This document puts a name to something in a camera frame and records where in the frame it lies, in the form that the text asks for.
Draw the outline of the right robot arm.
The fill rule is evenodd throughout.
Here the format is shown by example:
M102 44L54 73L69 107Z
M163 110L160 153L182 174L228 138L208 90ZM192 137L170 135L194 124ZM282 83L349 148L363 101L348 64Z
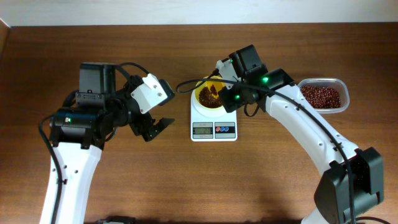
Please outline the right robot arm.
M362 150L334 129L281 68L269 71L253 45L219 60L226 81L219 91L227 112L257 107L282 124L304 148L321 179L315 208L302 223L355 223L384 200L384 163L375 148Z

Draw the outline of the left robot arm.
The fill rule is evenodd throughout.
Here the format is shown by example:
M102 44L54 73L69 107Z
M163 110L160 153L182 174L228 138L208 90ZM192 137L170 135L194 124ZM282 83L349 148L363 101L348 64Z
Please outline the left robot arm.
M49 150L50 176L41 223L83 223L91 182L105 144L120 127L153 140L174 119L156 121L149 111L166 104L175 93L167 81L149 71L130 75L124 64L83 62L79 88L47 117L39 133Z

